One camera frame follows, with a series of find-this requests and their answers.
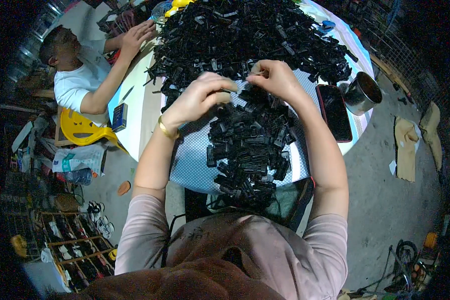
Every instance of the woman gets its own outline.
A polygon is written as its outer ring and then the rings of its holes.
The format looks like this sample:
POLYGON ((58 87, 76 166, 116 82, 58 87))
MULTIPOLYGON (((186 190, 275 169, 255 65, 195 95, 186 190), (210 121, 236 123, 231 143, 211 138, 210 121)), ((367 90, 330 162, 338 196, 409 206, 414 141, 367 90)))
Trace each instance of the woman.
POLYGON ((290 104, 306 137, 316 183, 303 238, 264 217, 215 214, 193 220, 168 242, 165 186, 174 138, 234 83, 204 73, 161 117, 135 176, 132 201, 118 245, 114 277, 93 282, 95 299, 336 299, 347 277, 348 183, 338 145, 312 98, 284 62, 261 60, 247 81, 290 104))

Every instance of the wire mesh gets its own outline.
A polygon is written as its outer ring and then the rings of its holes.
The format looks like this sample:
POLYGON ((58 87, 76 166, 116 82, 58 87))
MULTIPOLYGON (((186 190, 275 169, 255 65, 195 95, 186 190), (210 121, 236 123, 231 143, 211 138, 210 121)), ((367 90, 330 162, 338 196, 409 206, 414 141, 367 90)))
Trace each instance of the wire mesh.
POLYGON ((420 54, 405 42, 406 36, 398 21, 387 24, 387 16, 388 12, 380 5, 367 2, 358 27, 369 41, 369 47, 400 77, 421 111, 425 111, 431 101, 445 104, 447 98, 441 84, 422 62, 420 54))
POLYGON ((1 194, 1 200, 10 240, 16 235, 22 236, 27 241, 27 258, 39 258, 41 249, 37 245, 26 197, 1 194))

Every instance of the white plastic bag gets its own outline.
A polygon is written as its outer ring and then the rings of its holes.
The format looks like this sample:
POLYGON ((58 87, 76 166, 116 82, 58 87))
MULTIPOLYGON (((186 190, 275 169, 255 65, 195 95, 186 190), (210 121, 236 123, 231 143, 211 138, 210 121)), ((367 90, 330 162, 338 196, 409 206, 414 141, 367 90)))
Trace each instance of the white plastic bag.
POLYGON ((58 149, 53 159, 52 171, 70 172, 90 168, 100 174, 105 149, 101 143, 74 149, 58 149))

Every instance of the shoe rack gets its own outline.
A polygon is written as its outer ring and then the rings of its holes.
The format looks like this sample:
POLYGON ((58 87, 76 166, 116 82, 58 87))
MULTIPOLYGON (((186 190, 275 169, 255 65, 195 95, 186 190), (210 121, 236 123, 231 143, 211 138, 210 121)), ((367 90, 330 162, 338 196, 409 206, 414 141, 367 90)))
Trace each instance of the shoe rack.
POLYGON ((114 275, 114 250, 87 213, 41 213, 45 243, 63 282, 80 292, 96 279, 114 275))

